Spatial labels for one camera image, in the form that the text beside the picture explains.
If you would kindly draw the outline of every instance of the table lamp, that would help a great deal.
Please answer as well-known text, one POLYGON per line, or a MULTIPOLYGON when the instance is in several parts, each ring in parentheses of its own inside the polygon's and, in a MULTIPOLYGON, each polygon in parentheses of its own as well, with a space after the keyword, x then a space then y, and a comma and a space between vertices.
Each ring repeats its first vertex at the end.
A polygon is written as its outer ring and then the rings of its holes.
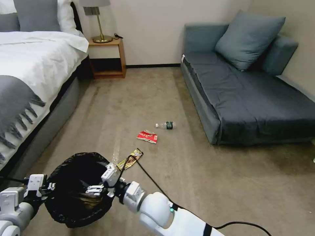
POLYGON ((94 43, 108 43, 113 40, 111 36, 103 35, 101 22, 99 21, 98 7, 105 7, 111 4, 110 0, 80 0, 80 6, 92 8, 92 15, 97 16, 100 36, 93 37, 94 43))

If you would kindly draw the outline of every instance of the black trash bag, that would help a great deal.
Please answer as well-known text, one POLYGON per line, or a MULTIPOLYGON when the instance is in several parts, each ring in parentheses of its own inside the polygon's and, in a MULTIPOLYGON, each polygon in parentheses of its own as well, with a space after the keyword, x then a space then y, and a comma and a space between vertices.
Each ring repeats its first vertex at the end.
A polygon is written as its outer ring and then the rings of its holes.
POLYGON ((48 183, 56 183, 55 190, 45 201, 51 217, 68 228, 83 227, 102 218, 112 206, 114 198, 107 192, 100 197, 88 196, 90 185, 99 185, 109 162, 96 152, 77 153, 58 166, 48 183))

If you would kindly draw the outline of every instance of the gold wrapper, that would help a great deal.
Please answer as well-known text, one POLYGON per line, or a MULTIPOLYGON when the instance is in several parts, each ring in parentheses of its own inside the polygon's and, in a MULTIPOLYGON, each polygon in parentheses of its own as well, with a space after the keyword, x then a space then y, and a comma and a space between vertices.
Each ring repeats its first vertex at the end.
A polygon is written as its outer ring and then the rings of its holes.
MULTIPOLYGON (((126 164, 125 169, 130 168, 130 167, 136 162, 136 160, 139 160, 139 158, 143 156, 143 152, 140 151, 140 149, 137 148, 136 150, 134 150, 134 151, 130 154, 130 156, 131 156, 131 157, 129 158, 129 160, 128 160, 127 164, 126 164)), ((120 163, 117 165, 117 167, 118 167, 118 169, 120 169, 120 171, 122 171, 122 168, 124 167, 124 164, 125 164, 125 162, 126 162, 127 159, 128 159, 128 158, 126 158, 125 160, 123 160, 122 162, 120 162, 120 163)))

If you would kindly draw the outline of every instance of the nightstand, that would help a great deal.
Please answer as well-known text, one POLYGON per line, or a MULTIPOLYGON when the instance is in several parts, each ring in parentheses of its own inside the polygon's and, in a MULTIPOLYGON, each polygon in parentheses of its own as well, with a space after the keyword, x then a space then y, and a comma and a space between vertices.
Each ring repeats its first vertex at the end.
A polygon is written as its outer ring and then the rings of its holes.
POLYGON ((89 40, 89 57, 95 79, 125 78, 126 59, 122 39, 109 43, 89 40))

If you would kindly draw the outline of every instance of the plastic bottle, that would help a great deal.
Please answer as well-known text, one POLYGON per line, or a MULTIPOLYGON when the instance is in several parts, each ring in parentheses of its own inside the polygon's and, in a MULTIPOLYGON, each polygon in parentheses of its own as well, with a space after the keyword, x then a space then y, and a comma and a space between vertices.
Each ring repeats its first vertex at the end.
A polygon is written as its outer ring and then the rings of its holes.
POLYGON ((155 124, 155 128, 163 128, 163 129, 174 129, 176 128, 176 124, 173 121, 167 121, 161 124, 155 124))

